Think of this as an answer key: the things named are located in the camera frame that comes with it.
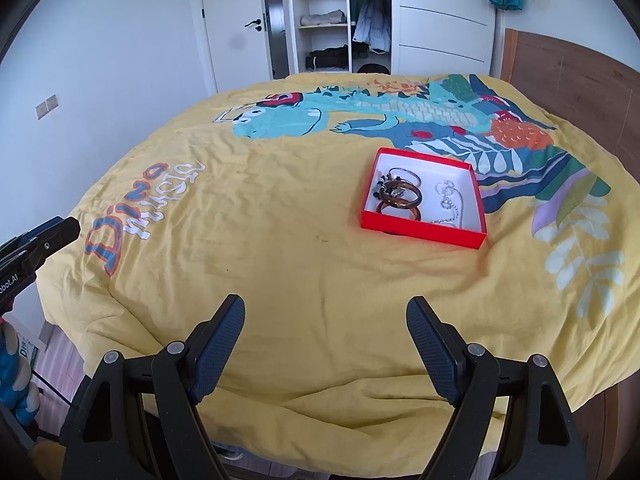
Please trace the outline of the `amber orange bangle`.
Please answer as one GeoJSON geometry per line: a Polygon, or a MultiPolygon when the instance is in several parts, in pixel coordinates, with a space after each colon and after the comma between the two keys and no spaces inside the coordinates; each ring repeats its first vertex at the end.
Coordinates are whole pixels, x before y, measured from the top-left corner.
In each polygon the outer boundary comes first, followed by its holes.
{"type": "Polygon", "coordinates": [[[382,200],[376,206],[375,211],[378,214],[387,214],[394,218],[411,220],[420,222],[422,220],[422,214],[420,208],[412,203],[408,205],[401,205],[396,203],[383,202],[382,200]]]}

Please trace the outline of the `thin gold bangle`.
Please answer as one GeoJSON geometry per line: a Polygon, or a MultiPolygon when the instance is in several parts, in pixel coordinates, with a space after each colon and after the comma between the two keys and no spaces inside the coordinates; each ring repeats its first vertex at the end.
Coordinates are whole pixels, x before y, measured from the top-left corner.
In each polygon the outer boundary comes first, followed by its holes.
{"type": "Polygon", "coordinates": [[[394,181],[406,181],[416,186],[417,188],[420,188],[420,186],[422,185],[422,180],[418,174],[411,170],[400,167],[390,168],[390,170],[387,171],[387,179],[394,181]]]}

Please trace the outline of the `dark tortoiseshell bangle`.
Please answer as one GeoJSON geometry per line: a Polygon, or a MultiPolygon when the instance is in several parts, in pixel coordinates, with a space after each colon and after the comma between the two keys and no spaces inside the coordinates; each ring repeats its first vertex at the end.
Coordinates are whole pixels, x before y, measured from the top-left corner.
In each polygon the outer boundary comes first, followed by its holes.
{"type": "Polygon", "coordinates": [[[401,205],[419,206],[422,203],[423,195],[420,188],[409,182],[401,180],[387,180],[381,183],[378,189],[378,199],[383,202],[396,203],[401,205]]]}

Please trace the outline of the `red jewelry box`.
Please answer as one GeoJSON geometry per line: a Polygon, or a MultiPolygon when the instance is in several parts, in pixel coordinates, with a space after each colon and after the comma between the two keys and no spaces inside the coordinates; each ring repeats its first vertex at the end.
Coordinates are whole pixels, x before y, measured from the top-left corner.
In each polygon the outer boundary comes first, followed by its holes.
{"type": "Polygon", "coordinates": [[[363,229],[477,249],[487,237],[484,207],[474,170],[467,162],[398,148],[380,148],[375,155],[360,212],[363,229]],[[387,171],[400,167],[418,174],[420,222],[378,214],[378,189],[387,171]]]}

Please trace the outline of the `white bedroom door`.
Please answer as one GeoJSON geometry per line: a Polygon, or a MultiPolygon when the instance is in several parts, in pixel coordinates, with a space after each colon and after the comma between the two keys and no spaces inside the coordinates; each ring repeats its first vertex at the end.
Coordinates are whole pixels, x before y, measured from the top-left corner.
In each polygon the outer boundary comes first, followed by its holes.
{"type": "Polygon", "coordinates": [[[209,53],[220,92],[270,81],[264,0],[202,0],[209,53]]]}

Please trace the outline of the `white green box on floor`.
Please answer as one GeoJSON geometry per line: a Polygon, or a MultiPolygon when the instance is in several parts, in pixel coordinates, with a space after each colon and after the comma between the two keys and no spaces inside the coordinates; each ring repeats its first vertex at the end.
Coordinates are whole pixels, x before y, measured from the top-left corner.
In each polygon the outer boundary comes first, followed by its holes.
{"type": "Polygon", "coordinates": [[[31,340],[24,334],[16,334],[18,339],[18,352],[20,352],[20,355],[29,362],[29,365],[31,367],[34,367],[36,365],[38,356],[40,355],[40,353],[47,350],[48,345],[38,338],[36,338],[35,340],[31,340]]]}

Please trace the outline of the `yellow dinosaur print duvet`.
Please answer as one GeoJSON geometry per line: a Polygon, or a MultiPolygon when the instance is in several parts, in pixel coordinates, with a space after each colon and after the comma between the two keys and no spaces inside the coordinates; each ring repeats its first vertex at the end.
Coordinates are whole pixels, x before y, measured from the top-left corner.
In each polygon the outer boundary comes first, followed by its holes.
{"type": "Polygon", "coordinates": [[[417,474],[451,414],[406,326],[424,297],[495,356],[548,356],[571,408],[639,368],[639,187],[550,106],[488,76],[301,74],[216,94],[152,133],[74,209],[38,276],[93,372],[145,356],[222,300],[246,321],[198,410],[217,442],[345,476],[417,474]],[[365,230],[375,155],[468,164],[487,240],[365,230]]]}

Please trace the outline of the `wooden headboard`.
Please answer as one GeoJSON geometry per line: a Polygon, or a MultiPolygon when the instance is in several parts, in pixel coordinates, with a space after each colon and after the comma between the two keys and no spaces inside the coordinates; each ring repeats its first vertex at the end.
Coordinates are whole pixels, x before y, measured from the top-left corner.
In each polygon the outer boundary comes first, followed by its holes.
{"type": "Polygon", "coordinates": [[[639,73],[589,48],[506,30],[500,78],[588,133],[639,177],[639,73]]]}

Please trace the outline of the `folded black clothes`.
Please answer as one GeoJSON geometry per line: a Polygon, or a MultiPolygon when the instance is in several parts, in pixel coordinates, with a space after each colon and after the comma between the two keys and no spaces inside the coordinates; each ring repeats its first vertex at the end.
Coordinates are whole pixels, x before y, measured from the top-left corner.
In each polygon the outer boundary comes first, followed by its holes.
{"type": "Polygon", "coordinates": [[[347,70],[349,66],[348,45],[310,51],[305,58],[305,70],[347,70]]]}

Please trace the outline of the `folded beige clothes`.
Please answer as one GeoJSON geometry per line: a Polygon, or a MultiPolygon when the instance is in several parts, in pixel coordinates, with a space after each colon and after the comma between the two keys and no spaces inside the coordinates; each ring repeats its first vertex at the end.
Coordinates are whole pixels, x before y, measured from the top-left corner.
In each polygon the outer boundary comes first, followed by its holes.
{"type": "Polygon", "coordinates": [[[333,26],[345,23],[346,14],[342,10],[335,10],[321,14],[304,14],[299,19],[299,25],[302,27],[333,26]]]}

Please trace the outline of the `open white wardrobe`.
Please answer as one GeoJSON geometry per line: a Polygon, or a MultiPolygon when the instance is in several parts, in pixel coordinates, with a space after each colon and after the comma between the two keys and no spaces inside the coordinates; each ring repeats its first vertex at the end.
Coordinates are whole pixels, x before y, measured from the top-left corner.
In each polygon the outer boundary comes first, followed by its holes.
{"type": "MultiPolygon", "coordinates": [[[[311,52],[348,47],[346,72],[364,59],[356,55],[355,0],[284,0],[288,62],[292,73],[306,72],[311,52]]],[[[369,54],[370,63],[391,74],[486,75],[491,68],[496,11],[489,0],[390,0],[390,47],[369,54]]]]}

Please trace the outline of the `hanging grey jacket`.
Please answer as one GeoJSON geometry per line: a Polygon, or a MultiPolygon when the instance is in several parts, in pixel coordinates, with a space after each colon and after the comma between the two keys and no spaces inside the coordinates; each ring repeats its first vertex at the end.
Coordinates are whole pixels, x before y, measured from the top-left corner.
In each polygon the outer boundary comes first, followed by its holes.
{"type": "Polygon", "coordinates": [[[349,0],[352,42],[359,53],[392,50],[392,0],[349,0]]]}

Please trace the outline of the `wall light switch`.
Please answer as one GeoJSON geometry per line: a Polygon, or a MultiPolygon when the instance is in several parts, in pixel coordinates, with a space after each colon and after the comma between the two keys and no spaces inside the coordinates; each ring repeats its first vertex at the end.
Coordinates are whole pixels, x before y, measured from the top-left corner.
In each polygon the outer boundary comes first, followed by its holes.
{"type": "Polygon", "coordinates": [[[58,107],[58,97],[54,94],[53,96],[49,96],[47,99],[39,103],[36,108],[37,119],[41,120],[44,116],[47,116],[52,110],[55,110],[58,107]]]}

